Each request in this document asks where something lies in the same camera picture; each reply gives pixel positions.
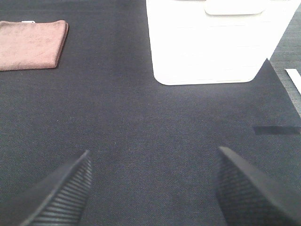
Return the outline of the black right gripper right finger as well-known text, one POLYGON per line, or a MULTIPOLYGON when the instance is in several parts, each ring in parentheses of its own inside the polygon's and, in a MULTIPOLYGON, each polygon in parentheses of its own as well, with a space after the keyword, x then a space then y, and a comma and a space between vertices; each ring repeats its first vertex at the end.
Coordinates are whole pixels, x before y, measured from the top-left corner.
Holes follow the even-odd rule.
POLYGON ((215 194, 229 226, 299 226, 301 195, 269 178, 231 149, 215 157, 215 194))

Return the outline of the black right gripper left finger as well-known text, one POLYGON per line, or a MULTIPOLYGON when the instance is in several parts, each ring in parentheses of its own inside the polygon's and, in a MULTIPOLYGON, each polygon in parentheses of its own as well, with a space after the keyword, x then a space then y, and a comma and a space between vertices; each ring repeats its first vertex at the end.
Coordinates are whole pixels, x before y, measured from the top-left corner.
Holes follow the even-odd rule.
POLYGON ((90 151, 74 154, 66 163, 35 185, 24 203, 30 213, 22 226, 77 226, 92 185, 90 151))

